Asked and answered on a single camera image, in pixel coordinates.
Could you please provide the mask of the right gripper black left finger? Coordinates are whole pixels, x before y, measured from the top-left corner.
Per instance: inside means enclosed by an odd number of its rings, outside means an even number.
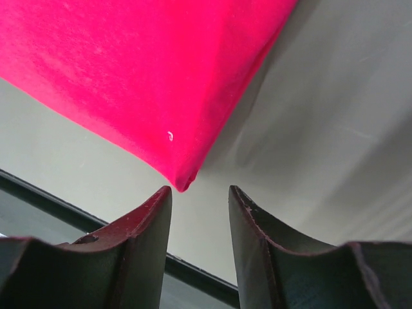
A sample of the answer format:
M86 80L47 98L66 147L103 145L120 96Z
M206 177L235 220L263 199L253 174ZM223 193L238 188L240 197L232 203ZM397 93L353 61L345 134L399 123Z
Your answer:
M2 308L158 308L171 224L164 186L74 243L1 239Z

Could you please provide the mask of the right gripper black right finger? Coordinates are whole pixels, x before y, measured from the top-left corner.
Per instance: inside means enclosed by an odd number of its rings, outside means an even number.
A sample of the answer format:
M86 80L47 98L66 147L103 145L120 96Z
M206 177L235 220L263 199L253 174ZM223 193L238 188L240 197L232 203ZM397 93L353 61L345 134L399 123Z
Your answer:
M242 308L410 308L411 244L313 239L229 188Z

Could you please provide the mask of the red polo t shirt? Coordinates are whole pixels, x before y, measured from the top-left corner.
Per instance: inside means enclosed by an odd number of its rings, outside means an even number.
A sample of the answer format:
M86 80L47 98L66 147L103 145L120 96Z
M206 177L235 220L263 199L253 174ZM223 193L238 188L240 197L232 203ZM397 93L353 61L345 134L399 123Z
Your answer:
M295 1L2 1L1 77L180 192Z

